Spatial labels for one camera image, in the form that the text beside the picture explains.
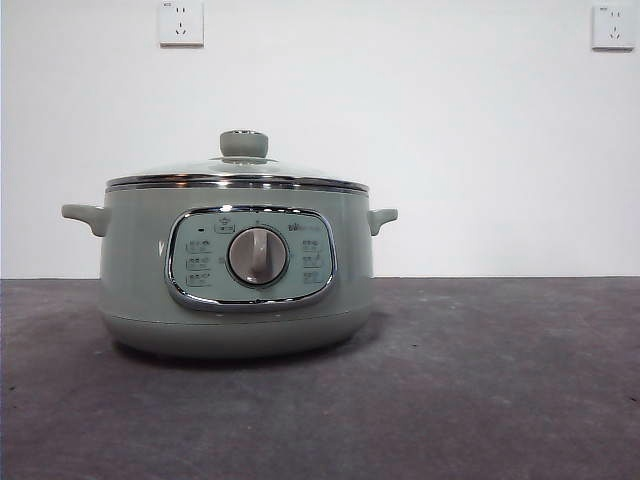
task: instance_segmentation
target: stainless steel rim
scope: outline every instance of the stainless steel rim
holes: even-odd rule
[[[312,177],[281,177],[270,175],[203,176],[140,175],[116,178],[107,182],[107,193],[118,190],[147,188],[261,188],[284,190],[316,190],[367,195],[369,187],[360,183]]]

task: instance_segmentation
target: glass lid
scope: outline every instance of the glass lid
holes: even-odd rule
[[[222,157],[191,164],[153,168],[107,182],[108,190],[172,188],[217,184],[228,188],[270,184],[282,188],[367,192],[359,183],[338,180],[312,168],[268,159],[269,139],[252,130],[230,130],[220,135]]]

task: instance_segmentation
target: brand logo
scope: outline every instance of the brand logo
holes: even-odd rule
[[[307,230],[311,230],[313,232],[319,232],[320,231],[320,227],[318,226],[309,226],[309,225],[300,225],[298,222],[295,223],[290,223],[289,224],[289,231],[290,232],[304,232]]]

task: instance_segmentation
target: control panel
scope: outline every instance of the control panel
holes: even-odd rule
[[[179,303],[224,311],[311,301],[335,272],[331,227],[317,212],[224,205],[176,221],[165,275]]]

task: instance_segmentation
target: pot base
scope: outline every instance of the pot base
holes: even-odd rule
[[[365,308],[284,322],[192,325],[102,315],[111,335],[127,346],[190,358],[252,358],[311,350],[346,340],[368,316]]]

